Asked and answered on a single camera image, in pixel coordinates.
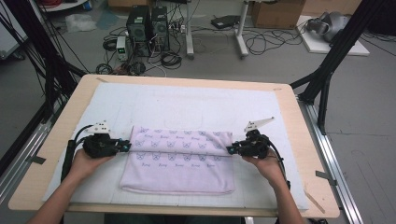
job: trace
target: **hand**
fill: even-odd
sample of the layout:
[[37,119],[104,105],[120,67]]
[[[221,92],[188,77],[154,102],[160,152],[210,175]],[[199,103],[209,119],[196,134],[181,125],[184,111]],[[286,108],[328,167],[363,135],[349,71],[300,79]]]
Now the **hand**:
[[76,152],[75,158],[73,159],[72,168],[70,169],[67,177],[73,178],[77,182],[80,182],[90,176],[99,165],[111,160],[112,158],[113,157],[103,157],[99,159],[93,159],[87,155],[87,153],[85,153],[84,149],[79,149]]
[[283,177],[282,171],[279,166],[275,153],[269,150],[268,155],[265,159],[257,159],[254,157],[242,157],[245,161],[248,161],[255,165],[259,170],[260,174],[264,176],[270,185],[274,188],[278,185],[286,184],[285,178]]

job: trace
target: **gray floor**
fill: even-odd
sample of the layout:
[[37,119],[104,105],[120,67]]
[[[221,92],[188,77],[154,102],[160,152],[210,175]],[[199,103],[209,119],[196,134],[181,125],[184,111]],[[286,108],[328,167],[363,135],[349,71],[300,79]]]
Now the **gray floor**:
[[[64,15],[86,13],[79,8]],[[94,10],[94,21],[100,28],[91,32],[64,34],[64,38],[90,71],[103,62],[103,37],[124,26],[106,10]],[[55,20],[61,21],[63,13]],[[193,19],[194,24],[208,24],[211,18]],[[376,39],[370,41],[396,53],[396,44]],[[396,63],[395,57],[364,40],[369,57],[347,56],[336,70],[330,89],[326,128],[346,182],[365,223],[394,223],[396,220]],[[185,57],[177,70],[165,70],[167,77],[239,80],[253,82],[291,83],[315,71],[324,54],[308,53],[304,44],[284,45],[263,55],[249,55],[240,60],[231,33],[210,31],[194,33],[195,59]],[[64,48],[67,60],[79,66],[70,50]],[[0,62],[0,156],[11,146],[18,134],[44,101],[34,69],[29,61]],[[164,77],[160,69],[147,76]],[[0,223],[20,223],[30,212],[10,211],[7,200],[0,206]],[[101,223],[102,214],[67,214],[66,223]],[[343,216],[328,219],[329,223],[347,223]],[[255,218],[255,223],[274,223],[272,219]]]

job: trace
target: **wooden table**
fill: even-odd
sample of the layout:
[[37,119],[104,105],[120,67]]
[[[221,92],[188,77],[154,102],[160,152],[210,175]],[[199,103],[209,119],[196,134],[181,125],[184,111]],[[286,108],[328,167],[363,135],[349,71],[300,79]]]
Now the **wooden table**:
[[[37,156],[46,158],[44,164],[31,164],[11,200],[9,208],[14,210],[38,210],[43,204],[42,197],[52,178],[58,159],[67,141],[72,137],[81,115],[90,102],[96,87],[101,82],[132,83],[181,87],[208,87],[255,91],[273,91],[276,94],[290,144],[299,167],[304,192],[309,209],[303,217],[338,217],[340,212],[332,194],[328,180],[317,177],[316,171],[323,172],[317,150],[305,124],[300,107],[291,87],[287,84],[254,83],[238,81],[201,80],[163,77],[115,77],[87,75],[78,87],[56,121],[47,140]],[[212,215],[243,217],[275,217],[274,211],[252,208],[174,207],[128,204],[71,203],[68,211],[117,212],[167,215]]]

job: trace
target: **white towel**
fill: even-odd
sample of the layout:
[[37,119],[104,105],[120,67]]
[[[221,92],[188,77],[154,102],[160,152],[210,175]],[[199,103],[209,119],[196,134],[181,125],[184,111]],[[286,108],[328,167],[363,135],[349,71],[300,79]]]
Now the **white towel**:
[[134,127],[120,187],[161,194],[224,194],[234,190],[228,132]]

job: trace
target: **forearm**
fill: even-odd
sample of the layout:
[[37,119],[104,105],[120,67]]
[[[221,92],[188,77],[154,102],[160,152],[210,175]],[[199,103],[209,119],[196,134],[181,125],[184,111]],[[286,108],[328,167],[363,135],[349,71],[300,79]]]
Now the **forearm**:
[[274,192],[276,195],[279,223],[304,223],[286,183],[275,185]]
[[27,223],[59,223],[78,184],[78,180],[66,178]]

